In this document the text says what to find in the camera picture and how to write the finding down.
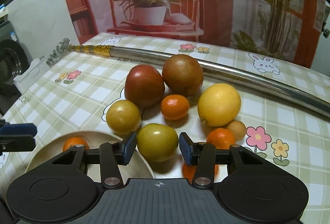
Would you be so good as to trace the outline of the red apple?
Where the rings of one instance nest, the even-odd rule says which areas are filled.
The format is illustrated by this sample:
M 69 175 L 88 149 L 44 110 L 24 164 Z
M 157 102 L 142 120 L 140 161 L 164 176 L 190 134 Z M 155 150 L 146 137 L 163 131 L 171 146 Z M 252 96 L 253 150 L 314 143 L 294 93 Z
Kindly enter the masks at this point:
M 141 64 L 133 67 L 125 80 L 126 100 L 140 108 L 154 106 L 164 95 L 165 86 L 161 74 L 151 65 Z

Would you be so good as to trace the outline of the telescopic steel pole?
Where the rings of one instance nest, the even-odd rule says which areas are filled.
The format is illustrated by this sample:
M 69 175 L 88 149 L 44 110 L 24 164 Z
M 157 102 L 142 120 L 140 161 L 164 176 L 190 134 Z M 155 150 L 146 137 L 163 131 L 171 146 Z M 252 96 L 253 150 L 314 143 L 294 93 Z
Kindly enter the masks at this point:
M 54 66 L 66 53 L 71 51 L 108 58 L 135 60 L 154 65 L 163 65 L 172 56 L 169 53 L 113 45 L 72 45 L 70 40 L 65 38 L 58 43 L 49 55 L 46 61 L 47 65 L 49 67 Z M 246 91 L 264 95 L 269 99 L 294 104 L 307 113 L 317 115 L 324 120 L 329 120 L 329 103 L 305 91 L 238 68 L 216 64 L 206 60 L 199 60 L 198 62 L 207 77 L 234 84 Z

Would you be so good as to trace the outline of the small tangerine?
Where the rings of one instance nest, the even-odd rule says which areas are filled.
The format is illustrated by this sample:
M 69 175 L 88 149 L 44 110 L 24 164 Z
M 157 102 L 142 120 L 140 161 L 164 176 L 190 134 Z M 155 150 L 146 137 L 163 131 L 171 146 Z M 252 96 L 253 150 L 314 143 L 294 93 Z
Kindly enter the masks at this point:
M 67 141 L 64 143 L 63 151 L 66 151 L 69 148 L 76 146 L 76 145 L 84 145 L 87 150 L 90 148 L 88 146 L 88 143 L 81 137 L 71 137 L 70 139 L 67 139 Z

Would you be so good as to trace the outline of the beige round plate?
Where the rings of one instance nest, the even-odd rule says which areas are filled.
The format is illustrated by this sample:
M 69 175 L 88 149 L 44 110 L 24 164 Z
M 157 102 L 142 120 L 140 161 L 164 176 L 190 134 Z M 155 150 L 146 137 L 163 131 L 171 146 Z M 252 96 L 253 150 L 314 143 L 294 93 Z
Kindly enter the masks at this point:
M 64 143 L 71 137 L 81 137 L 88 143 L 91 155 L 84 159 L 86 173 L 91 179 L 93 179 L 93 181 L 100 183 L 100 154 L 98 152 L 98 148 L 103 143 L 120 143 L 123 139 L 110 133 L 98 131 L 77 131 L 68 133 L 53 140 L 36 153 L 26 171 L 28 172 L 51 158 L 61 154 Z M 118 167 L 124 183 L 126 183 L 129 178 L 155 178 L 151 167 L 145 158 L 143 158 L 143 156 L 137 151 L 136 147 L 130 162 L 127 165 L 118 165 Z

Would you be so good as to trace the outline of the small yellow green apple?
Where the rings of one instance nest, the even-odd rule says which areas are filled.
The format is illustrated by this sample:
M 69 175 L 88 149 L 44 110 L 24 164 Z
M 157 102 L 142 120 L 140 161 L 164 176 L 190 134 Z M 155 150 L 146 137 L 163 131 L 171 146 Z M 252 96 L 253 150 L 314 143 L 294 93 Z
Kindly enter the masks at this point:
M 133 102 L 118 100 L 108 109 L 106 123 L 114 133 L 124 136 L 139 128 L 141 113 Z

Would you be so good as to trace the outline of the grey washing machine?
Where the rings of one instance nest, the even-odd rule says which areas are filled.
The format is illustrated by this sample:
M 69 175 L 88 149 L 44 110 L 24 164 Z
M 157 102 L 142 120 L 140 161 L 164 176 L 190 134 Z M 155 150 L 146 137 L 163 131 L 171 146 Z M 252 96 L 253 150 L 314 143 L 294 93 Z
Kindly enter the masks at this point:
M 14 78 L 29 67 L 27 55 L 18 41 L 15 30 L 8 19 L 5 5 L 1 5 L 1 115 L 20 97 Z

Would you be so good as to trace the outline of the small tan longan fruit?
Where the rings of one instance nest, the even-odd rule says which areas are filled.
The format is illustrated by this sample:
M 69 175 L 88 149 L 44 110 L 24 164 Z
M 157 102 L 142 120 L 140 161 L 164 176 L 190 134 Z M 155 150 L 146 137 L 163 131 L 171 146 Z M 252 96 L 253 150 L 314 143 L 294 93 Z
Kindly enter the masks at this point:
M 247 127 L 241 121 L 232 121 L 225 128 L 233 133 L 236 141 L 242 140 L 247 131 Z

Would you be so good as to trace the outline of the yellow lemon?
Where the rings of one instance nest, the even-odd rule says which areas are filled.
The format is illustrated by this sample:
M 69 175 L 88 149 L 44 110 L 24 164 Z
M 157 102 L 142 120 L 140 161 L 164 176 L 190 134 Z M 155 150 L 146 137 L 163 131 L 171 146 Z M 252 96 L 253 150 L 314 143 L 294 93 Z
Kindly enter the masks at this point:
M 209 127 L 225 126 L 236 118 L 241 108 L 238 91 L 226 83 L 217 83 L 205 90 L 197 103 L 201 123 Z

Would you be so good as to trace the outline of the brown round pear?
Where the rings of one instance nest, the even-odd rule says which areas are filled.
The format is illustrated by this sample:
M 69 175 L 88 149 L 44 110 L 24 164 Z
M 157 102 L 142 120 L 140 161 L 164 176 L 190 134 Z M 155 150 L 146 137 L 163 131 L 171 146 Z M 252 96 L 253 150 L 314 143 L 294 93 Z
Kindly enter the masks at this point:
M 204 72 L 195 58 L 178 54 L 165 61 L 162 77 L 173 93 L 192 96 L 196 95 L 203 85 Z

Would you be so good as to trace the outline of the orange tangerine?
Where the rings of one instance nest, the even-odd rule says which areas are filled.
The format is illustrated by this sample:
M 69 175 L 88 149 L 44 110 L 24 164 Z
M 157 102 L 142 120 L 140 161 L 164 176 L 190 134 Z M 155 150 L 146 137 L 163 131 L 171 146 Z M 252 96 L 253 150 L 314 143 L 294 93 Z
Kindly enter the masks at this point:
M 215 175 L 214 178 L 216 178 L 216 176 L 219 173 L 219 165 L 215 165 Z M 193 180 L 193 176 L 195 174 L 197 166 L 190 166 L 187 165 L 186 163 L 183 163 L 182 165 L 182 175 L 184 178 L 187 178 L 189 183 L 192 184 L 192 180 Z
M 214 145 L 217 149 L 229 149 L 236 140 L 232 131 L 225 128 L 218 128 L 209 133 L 206 142 Z
M 190 104 L 186 97 L 179 94 L 173 94 L 166 96 L 162 100 L 160 109 L 165 119 L 169 121 L 177 121 L 188 114 Z

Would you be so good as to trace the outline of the white plastic tray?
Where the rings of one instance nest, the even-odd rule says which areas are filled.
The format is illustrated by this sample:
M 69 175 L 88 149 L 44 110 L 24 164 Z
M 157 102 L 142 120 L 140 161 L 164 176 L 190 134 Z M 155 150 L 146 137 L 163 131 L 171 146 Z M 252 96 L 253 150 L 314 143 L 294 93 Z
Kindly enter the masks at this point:
M 47 58 L 45 56 L 36 58 L 32 60 L 29 68 L 23 74 L 14 77 L 14 85 L 21 94 L 24 94 L 34 83 L 50 70 L 46 61 Z

